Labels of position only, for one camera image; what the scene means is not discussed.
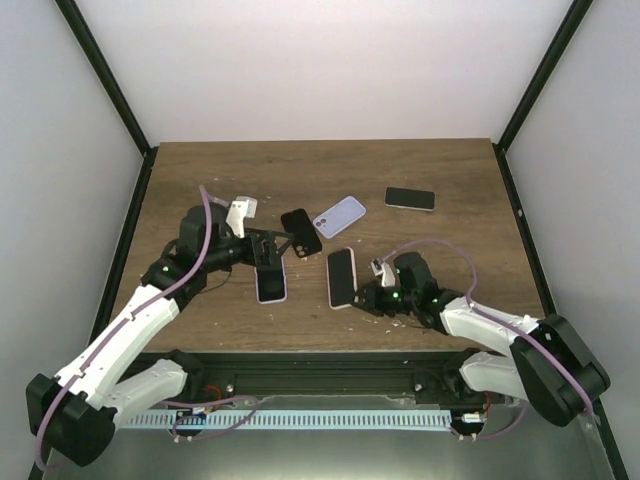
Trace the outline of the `black phone case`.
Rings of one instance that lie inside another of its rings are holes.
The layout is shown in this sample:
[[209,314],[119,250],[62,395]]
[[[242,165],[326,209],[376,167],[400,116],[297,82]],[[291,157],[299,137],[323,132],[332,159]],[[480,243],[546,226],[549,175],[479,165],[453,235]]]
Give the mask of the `black phone case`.
[[281,224],[285,232],[294,237],[292,246],[298,258],[306,258],[322,251],[321,240],[304,209],[299,208],[282,214]]

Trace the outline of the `small lilac phone case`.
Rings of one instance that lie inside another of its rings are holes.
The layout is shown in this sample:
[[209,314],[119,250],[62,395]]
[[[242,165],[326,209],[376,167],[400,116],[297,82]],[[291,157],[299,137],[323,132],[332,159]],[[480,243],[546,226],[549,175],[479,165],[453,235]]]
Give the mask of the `small lilac phone case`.
[[366,207],[360,201],[347,196],[314,218],[312,225],[325,239],[332,239],[366,213]]

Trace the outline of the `silver-edged black phone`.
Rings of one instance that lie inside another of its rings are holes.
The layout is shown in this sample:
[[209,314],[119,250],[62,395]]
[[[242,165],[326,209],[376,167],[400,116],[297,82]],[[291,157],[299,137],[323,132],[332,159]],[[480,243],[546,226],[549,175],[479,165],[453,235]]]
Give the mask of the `silver-edged black phone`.
[[436,196],[434,192],[427,190],[387,187],[384,194],[384,204],[392,208],[433,211],[436,205]]

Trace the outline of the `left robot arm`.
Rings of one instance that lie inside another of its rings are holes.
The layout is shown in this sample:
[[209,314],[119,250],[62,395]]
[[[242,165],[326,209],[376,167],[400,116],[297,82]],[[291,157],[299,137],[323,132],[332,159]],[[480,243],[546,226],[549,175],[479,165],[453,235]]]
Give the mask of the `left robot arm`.
[[[43,445],[87,466],[136,414],[173,397],[191,404],[203,395],[203,377],[172,359],[161,359],[128,380],[122,376],[150,340],[205,289],[210,273],[231,271],[236,264],[259,272],[281,266],[293,237],[245,226],[256,209],[256,199],[246,196],[190,208],[177,238],[167,243],[105,330],[56,375],[38,374],[29,382],[28,420],[41,471],[49,469]],[[279,237],[284,245],[277,244]]]

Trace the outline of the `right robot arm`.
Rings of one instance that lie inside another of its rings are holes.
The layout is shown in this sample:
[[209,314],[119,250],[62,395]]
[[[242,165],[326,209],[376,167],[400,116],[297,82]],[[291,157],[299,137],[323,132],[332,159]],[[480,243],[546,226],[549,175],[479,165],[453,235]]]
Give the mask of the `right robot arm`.
[[465,403],[488,391],[528,402],[564,427],[592,411],[609,375],[570,322],[558,315],[514,315],[488,308],[438,285],[417,252],[376,259],[372,281],[356,289],[353,306],[376,316],[414,316],[444,335],[482,345],[444,378],[447,396]]

